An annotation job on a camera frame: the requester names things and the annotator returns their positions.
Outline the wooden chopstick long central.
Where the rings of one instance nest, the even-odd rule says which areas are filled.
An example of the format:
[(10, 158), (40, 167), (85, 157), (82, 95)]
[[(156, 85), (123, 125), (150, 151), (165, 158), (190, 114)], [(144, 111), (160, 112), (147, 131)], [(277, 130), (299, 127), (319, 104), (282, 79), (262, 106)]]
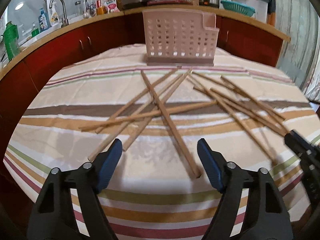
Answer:
[(200, 168), (198, 167), (198, 165), (196, 164), (193, 156), (189, 152), (182, 137), (180, 136), (175, 124), (173, 123), (168, 111), (166, 110), (166, 108), (164, 106), (164, 103), (161, 102), (158, 94), (154, 90), (153, 85), (148, 80), (146, 74), (142, 70), (140, 71), (140, 73), (141, 73), (141, 76), (145, 82), (146, 87), (148, 88), (153, 99), (155, 100), (158, 109), (161, 111), (161, 114), (162, 114), (164, 120), (166, 121), (166, 123), (167, 123), (167, 125), (168, 125), (168, 127), (169, 127), (175, 141), (176, 141), (176, 144), (178, 146), (178, 151), (184, 156), (184, 158), (187, 161), (187, 163), (189, 164), (190, 169), (191, 169), (192, 173), (194, 174), (194, 176), (196, 178), (200, 178), (200, 176), (202, 175), (202, 172), (201, 172)]

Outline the wooden chopstick horizontal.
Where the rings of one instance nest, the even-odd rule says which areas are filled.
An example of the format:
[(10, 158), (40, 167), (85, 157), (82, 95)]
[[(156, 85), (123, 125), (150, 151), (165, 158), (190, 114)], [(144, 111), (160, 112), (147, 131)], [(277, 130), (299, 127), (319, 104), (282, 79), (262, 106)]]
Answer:
[[(214, 104), (216, 104), (216, 100), (212, 100), (210, 102), (190, 103), (183, 106), (166, 108), (165, 110), (167, 111), (168, 114), (178, 114), (178, 113), (184, 113), (184, 112), (193, 111), (201, 108), (207, 108), (207, 107), (213, 106)], [(154, 110), (147, 113), (133, 114), (123, 118), (107, 120), (106, 122), (103, 122), (97, 125), (83, 126), (83, 127), (80, 127), (79, 129), (82, 132), (87, 132), (87, 131), (97, 129), (99, 127), (107, 127), (115, 124), (121, 124), (123, 122), (135, 121), (135, 120), (144, 119), (144, 118), (155, 118), (161, 115), (162, 115), (161, 110)]]

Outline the red kitchen cabinets with counter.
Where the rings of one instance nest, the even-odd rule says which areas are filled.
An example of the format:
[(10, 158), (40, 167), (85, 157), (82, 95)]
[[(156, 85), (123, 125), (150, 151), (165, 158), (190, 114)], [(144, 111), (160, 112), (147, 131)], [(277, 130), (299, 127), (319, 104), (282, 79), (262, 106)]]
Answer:
[(62, 117), (83, 123), (87, 116), (110, 116), (144, 87), (134, 81), (140, 70), (146, 70), (141, 10), (81, 20), (38, 40), (1, 71), (1, 155), (23, 115), (49, 115), (79, 139), (45, 140), (45, 151), (57, 158), (88, 156), (108, 129), (81, 132)]

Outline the steel kitchen faucet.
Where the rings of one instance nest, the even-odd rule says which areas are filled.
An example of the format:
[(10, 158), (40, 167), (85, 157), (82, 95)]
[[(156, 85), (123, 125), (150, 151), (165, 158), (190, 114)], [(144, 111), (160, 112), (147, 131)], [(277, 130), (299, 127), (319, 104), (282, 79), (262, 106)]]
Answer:
[(49, 9), (52, 7), (52, 3), (56, 2), (56, 10), (59, 15), (59, 23), (61, 23), (61, 28), (69, 25), (69, 20), (67, 18), (66, 5), (64, 0), (59, 0), (61, 3), (61, 8), (57, 8), (57, 0), (51, 0), (49, 3)]

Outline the striped tablecloth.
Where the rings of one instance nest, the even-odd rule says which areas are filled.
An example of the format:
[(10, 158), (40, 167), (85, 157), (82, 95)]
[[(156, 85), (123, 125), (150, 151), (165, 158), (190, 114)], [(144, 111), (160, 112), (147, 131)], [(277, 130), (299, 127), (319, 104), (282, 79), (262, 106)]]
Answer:
[[(134, 96), (146, 88), (140, 71), (155, 82), (172, 71), (172, 66), (146, 65), (145, 45), (135, 44), (110, 49), (91, 59), (71, 64), (49, 78), (40, 74), (41, 90), (34, 93), (33, 80), (18, 81), (31, 70), (24, 64), (12, 69), (2, 80), (1, 98), (8, 95), (17, 103), (28, 99), (18, 114), (14, 131), (1, 124), (1, 132), (9, 132), (9, 142), (3, 163), (24, 193), (36, 201), (40, 189), (54, 167), (61, 170), (78, 168), (108, 135), (120, 125), (108, 127), (99, 134), (81, 132), (83, 126), (97, 125), (120, 110)], [(183, 67), (159, 84), (162, 93), (166, 84), (192, 69), (193, 76), (207, 89), (215, 88), (235, 100), (242, 98), (228, 89), (204, 80), (195, 73), (221, 80), (224, 76), (258, 100), (267, 103), (285, 117), (284, 125), (295, 129), (311, 143), (319, 144), (319, 118), (298, 87), (281, 70), (247, 61), (217, 48), (213, 67)], [(203, 103), (210, 99), (193, 90), (184, 80), (167, 101), (166, 107), (181, 107)], [(300, 183), (302, 170), (299, 160), (283, 139), (262, 124), (237, 113), (268, 148), (279, 164), (272, 167), (267, 156), (218, 105), (189, 113), (172, 115), (182, 139), (197, 165), (201, 161), (196, 152), (198, 140), (204, 138), (210, 147), (221, 152), (227, 161), (242, 168), (258, 170), (266, 167), (283, 195), (291, 220), (300, 219), (308, 207), (308, 198)], [(139, 123), (129, 124), (118, 138), (124, 153), (107, 189), (99, 200), (119, 239), (201, 239), (216, 211), (220, 194), (211, 187), (203, 172), (199, 179), (191, 179), (174, 138), (161, 118), (154, 118), (133, 144), (126, 149), (127, 140), (134, 135)], [(22, 196), (14, 197), (13, 206), (22, 205)]]

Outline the glass sliding door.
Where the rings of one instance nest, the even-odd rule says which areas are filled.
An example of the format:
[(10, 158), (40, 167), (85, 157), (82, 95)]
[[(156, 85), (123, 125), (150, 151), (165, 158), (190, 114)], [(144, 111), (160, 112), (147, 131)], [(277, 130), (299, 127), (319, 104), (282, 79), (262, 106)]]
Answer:
[(275, 28), (291, 38), (277, 68), (311, 101), (319, 101), (319, 16), (309, 0), (276, 0)]

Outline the teal plastic colander basket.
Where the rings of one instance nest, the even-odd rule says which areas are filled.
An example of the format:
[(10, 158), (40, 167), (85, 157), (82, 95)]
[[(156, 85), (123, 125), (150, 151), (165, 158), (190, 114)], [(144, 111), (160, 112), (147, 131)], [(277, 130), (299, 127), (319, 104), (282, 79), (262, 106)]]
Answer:
[(244, 3), (239, 3), (231, 0), (221, 0), (220, 3), (225, 10), (236, 12), (248, 17), (252, 17), (255, 14), (255, 9)]

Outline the pink perforated utensil holder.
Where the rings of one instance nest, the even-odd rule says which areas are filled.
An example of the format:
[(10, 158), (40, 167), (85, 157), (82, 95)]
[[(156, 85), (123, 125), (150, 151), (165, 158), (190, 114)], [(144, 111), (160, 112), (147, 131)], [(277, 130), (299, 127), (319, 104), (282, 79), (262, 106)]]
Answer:
[(212, 66), (220, 29), (216, 14), (193, 9), (143, 11), (149, 66)]

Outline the small green bottle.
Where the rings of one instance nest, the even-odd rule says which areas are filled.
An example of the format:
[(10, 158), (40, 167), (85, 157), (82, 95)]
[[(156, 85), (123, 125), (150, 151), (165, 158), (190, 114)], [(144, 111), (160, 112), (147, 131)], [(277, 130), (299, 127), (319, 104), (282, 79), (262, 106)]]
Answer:
[(36, 24), (33, 23), (32, 30), (31, 30), (31, 36), (35, 37), (35, 36), (39, 35), (39, 33), (40, 33), (40, 31), (39, 31), (38, 26), (36, 26)]

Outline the green thermos bottle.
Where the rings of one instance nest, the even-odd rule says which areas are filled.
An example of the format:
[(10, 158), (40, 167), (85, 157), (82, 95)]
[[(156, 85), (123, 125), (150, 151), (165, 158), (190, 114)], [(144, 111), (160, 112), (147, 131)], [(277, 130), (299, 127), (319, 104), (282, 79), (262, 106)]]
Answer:
[(19, 35), (17, 25), (9, 21), (6, 24), (6, 28), (3, 34), (4, 44), (9, 61), (11, 61), (15, 56), (17, 56), (20, 53), (18, 38)]

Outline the blue detergent bottle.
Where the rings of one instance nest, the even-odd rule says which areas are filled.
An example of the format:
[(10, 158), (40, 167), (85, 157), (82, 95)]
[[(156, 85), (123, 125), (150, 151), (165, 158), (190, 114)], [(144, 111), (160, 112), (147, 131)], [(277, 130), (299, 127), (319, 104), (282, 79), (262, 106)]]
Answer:
[(39, 28), (40, 32), (48, 30), (50, 28), (49, 18), (47, 12), (41, 8), (40, 15), (39, 15)]

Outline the white spray cleaner bottle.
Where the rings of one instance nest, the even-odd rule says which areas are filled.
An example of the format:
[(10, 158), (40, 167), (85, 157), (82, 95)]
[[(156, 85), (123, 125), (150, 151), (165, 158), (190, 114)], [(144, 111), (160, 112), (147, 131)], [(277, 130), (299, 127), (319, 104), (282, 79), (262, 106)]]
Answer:
[(52, 3), (52, 7), (50, 8), (50, 25), (54, 26), (59, 23), (59, 15), (56, 10), (56, 2)]

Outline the red induction cooker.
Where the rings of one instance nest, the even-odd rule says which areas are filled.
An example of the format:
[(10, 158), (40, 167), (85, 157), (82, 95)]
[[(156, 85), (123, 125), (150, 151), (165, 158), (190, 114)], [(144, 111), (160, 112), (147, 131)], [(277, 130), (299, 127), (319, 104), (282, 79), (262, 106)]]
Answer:
[(187, 4), (193, 5), (191, 0), (155, 0), (147, 2), (147, 6), (164, 5), (164, 4)]

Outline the cooking oil bottle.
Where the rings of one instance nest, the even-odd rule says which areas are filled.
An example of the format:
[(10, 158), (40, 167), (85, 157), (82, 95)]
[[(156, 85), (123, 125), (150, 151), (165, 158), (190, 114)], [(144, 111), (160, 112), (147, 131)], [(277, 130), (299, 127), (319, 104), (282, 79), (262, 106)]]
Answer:
[(103, 15), (107, 13), (104, 0), (96, 0), (96, 13), (97, 15)]

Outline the red white snack bag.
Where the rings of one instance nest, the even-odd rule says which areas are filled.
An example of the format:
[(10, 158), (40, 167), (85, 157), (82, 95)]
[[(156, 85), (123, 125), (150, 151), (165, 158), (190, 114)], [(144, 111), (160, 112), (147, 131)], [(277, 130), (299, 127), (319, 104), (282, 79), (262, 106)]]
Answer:
[(105, 2), (105, 7), (107, 9), (107, 13), (110, 14), (112, 12), (120, 12), (120, 10), (117, 7), (116, 1), (107, 1)]

